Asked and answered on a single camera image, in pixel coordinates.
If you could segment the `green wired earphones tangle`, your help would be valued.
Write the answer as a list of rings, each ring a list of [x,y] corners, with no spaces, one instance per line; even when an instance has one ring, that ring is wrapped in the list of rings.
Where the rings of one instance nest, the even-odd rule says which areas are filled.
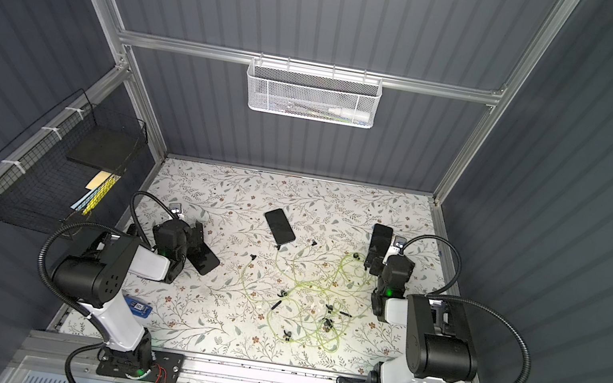
[[[261,327],[283,343],[338,352],[352,324],[370,318],[376,279],[355,251],[331,252],[314,243],[279,247],[239,273],[241,289]]]

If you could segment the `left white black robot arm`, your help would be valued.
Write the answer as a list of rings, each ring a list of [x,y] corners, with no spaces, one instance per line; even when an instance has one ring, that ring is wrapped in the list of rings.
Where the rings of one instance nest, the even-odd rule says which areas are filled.
[[[129,273],[170,283],[188,257],[204,250],[203,226],[171,218],[152,227],[155,243],[137,221],[126,232],[82,223],[64,259],[46,282],[69,306],[90,321],[102,343],[106,361],[121,375],[145,377],[154,366],[152,336],[132,314],[122,291]]]

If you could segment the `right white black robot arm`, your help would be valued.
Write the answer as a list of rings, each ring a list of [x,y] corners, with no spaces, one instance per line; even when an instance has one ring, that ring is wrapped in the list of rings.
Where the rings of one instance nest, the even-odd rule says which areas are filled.
[[[405,293],[414,263],[403,255],[373,257],[369,272],[377,276],[372,312],[380,323],[404,329],[403,354],[375,365],[366,383],[414,383],[434,378],[469,382],[477,360],[465,309],[448,301],[433,303],[423,294]]]

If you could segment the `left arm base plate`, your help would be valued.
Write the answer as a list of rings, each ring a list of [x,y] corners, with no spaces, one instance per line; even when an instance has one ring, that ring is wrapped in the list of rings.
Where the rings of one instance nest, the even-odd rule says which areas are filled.
[[[110,348],[98,351],[96,374],[103,377],[127,378],[143,383],[176,383],[184,365],[185,356],[165,351],[154,351],[139,357],[141,352],[118,352]]]

